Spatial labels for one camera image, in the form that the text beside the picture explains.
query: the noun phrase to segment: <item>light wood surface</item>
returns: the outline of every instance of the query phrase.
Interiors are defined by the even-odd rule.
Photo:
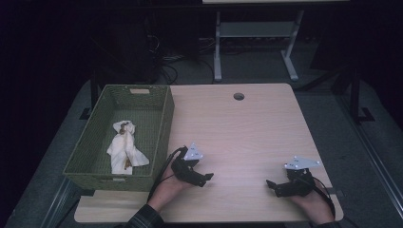
[[[183,192],[162,211],[166,222],[307,220],[288,199],[277,198],[266,180],[287,182],[283,165],[295,155],[321,161],[292,88],[287,84],[171,86],[175,112],[169,153],[194,142],[204,154],[195,166],[214,173],[203,187]],[[234,99],[244,94],[243,101]],[[312,174],[332,184],[323,166]],[[147,193],[96,191],[82,197],[78,222],[128,221]],[[336,196],[336,219],[343,218]]]
[[[315,2],[347,2],[350,0],[202,0],[204,4],[235,3],[315,3]]]

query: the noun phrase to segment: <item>floor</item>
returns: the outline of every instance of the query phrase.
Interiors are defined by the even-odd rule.
[[[221,84],[286,83],[297,89],[317,79],[326,71],[310,69],[317,42],[299,41],[292,54],[299,80],[292,82],[279,51],[287,41],[270,43],[264,48],[232,48],[222,56]],[[166,56],[169,66],[156,82],[158,85],[199,85],[215,83],[212,73],[213,55],[201,55],[201,61]],[[398,202],[380,176],[374,153],[385,165],[398,189],[403,189],[403,133],[383,108],[374,90],[361,82],[360,107],[367,107],[374,122],[355,124],[346,108],[349,91],[336,96],[331,92],[335,78],[309,91],[296,91],[296,97],[319,154],[328,171],[343,208],[342,227],[403,227],[403,216],[396,210]],[[74,220],[76,202],[81,195],[90,195],[66,180],[63,168],[80,137],[86,120],[83,112],[90,107],[89,82],[77,94],[65,120],[54,136],[45,157],[11,215],[6,227],[115,227],[119,224],[80,224]],[[260,227],[267,224],[248,224]],[[287,223],[289,228],[310,227],[307,222]]]

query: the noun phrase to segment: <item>basket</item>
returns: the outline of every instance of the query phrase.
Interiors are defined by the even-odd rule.
[[[83,189],[149,191],[166,161],[174,108],[168,85],[106,85],[64,175]],[[119,121],[136,125],[134,144],[150,161],[133,167],[132,175],[111,174],[106,151]]]

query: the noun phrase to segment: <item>crumpled white cloth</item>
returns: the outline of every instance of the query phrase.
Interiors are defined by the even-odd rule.
[[[113,129],[118,134],[113,138],[106,151],[111,158],[112,174],[131,175],[133,168],[131,166],[125,168],[127,159],[130,160],[132,166],[149,164],[148,158],[134,145],[135,128],[136,126],[131,121],[121,121],[113,124]]]

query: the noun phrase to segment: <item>hand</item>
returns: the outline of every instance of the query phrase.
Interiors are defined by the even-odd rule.
[[[315,180],[315,183],[325,193],[319,181]],[[292,196],[290,200],[301,207],[309,219],[316,225],[335,221],[329,205],[316,191],[312,191],[305,197]]]
[[[172,162],[166,167],[161,179],[162,182],[155,189],[153,196],[147,203],[158,213],[161,212],[167,203],[178,196],[182,190],[193,186],[191,183],[178,180],[174,175],[174,171],[172,171],[171,164]]]

